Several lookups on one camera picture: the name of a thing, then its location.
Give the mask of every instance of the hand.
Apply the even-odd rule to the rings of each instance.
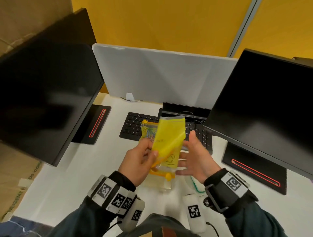
[[[179,158],[184,160],[178,162],[178,167],[186,167],[187,169],[177,170],[177,175],[192,175],[200,183],[204,183],[208,177],[221,169],[198,140],[195,131],[190,132],[189,142],[184,141],[183,146],[188,148],[189,153],[180,153]]]
[[[118,169],[136,187],[145,180],[158,156],[157,151],[151,151],[152,144],[150,139],[142,139],[135,148],[126,152],[124,160]]]

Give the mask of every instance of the monitor base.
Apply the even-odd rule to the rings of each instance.
[[[73,137],[72,142],[94,145],[110,110],[110,106],[93,104]]]
[[[228,142],[222,162],[286,195],[287,170],[250,151]]]

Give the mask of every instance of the keyboard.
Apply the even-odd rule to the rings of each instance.
[[[139,141],[141,137],[141,122],[142,120],[147,120],[148,122],[158,123],[159,118],[155,116],[150,116],[140,113],[129,112],[123,128],[120,132],[120,138],[125,138],[129,140]],[[204,129],[202,124],[195,124],[193,122],[186,122],[186,140],[189,140],[189,134],[192,130],[195,130],[196,136],[202,145],[209,151],[212,155],[212,135]]]

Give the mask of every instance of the computer monitor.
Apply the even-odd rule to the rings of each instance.
[[[0,59],[0,140],[56,166],[104,84],[86,9]]]
[[[204,126],[313,179],[312,77],[296,60],[244,50]]]

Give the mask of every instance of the white desk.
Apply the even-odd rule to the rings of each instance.
[[[78,208],[90,187],[101,175],[117,170],[127,150],[136,141],[119,137],[128,112],[157,116],[161,104],[128,102],[100,93],[95,103],[111,106],[112,110],[95,145],[71,143],[57,167],[44,165],[27,191],[14,215],[55,226],[70,212]],[[222,155],[227,141],[213,137],[213,158],[222,167]],[[251,191],[259,198],[259,205],[270,212],[291,236],[309,237],[313,233],[313,184],[292,171],[287,171],[287,195],[283,196],[263,184],[241,174],[251,184]],[[181,209],[182,195],[190,193],[184,177],[175,179],[175,188],[168,193],[138,187],[137,194],[146,202],[141,222],[151,213],[169,215],[189,227],[187,216]],[[207,208],[206,220],[211,222],[220,236],[232,236],[224,217]],[[106,236],[120,233],[112,228]],[[202,236],[215,236],[208,226]]]

